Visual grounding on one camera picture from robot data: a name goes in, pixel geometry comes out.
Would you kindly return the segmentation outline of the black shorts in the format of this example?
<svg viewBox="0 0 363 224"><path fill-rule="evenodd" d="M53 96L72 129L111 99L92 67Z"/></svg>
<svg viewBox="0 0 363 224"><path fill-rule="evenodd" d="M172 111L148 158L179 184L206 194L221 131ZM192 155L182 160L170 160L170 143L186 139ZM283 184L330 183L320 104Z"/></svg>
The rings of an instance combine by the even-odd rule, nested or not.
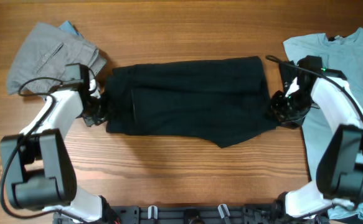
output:
<svg viewBox="0 0 363 224"><path fill-rule="evenodd" d="M259 57L139 64L107 77L106 131L229 147L275 129Z"/></svg>

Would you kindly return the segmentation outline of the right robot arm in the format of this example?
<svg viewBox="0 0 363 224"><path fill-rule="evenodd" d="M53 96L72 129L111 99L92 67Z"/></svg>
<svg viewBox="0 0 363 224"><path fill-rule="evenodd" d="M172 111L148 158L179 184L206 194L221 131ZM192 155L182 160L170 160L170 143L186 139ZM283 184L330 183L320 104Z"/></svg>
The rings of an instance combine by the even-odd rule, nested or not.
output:
<svg viewBox="0 0 363 224"><path fill-rule="evenodd" d="M271 112L282 126L301 126L312 105L322 111L331 129L331 140L316 169L316 178L275 200L275 218L312 220L341 207L348 211L363 202L363 108L350 91L340 70L323 67L321 57L307 56L294 65L275 56L267 60L296 73L286 92L271 98Z"/></svg>

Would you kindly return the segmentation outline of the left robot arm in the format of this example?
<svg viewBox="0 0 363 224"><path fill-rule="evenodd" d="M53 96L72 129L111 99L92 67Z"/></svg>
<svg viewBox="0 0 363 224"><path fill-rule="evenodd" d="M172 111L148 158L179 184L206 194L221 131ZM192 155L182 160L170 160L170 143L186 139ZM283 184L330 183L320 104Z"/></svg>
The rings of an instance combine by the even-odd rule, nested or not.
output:
<svg viewBox="0 0 363 224"><path fill-rule="evenodd" d="M31 124L1 139L1 207L23 220L56 213L74 223L119 223L104 197L77 185L64 143L76 119L88 127L106 121L96 76L81 63L66 65L65 74L42 94L45 105Z"/></svg>

